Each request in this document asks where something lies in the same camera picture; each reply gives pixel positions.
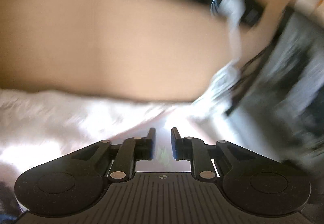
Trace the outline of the white textured table cloth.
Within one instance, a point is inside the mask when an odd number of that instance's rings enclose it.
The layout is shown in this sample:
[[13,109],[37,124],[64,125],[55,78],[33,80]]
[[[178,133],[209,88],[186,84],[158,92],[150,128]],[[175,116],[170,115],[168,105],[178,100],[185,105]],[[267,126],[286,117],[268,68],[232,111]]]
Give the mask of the white textured table cloth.
[[26,170],[100,140],[121,143],[157,131],[155,157],[139,170],[185,171],[188,163],[172,159],[170,131],[207,144],[228,140],[278,159],[256,123],[244,110],[234,119],[208,112],[199,118],[189,103],[131,102],[82,97],[58,91],[28,93],[1,90],[1,212],[18,216],[13,187]]

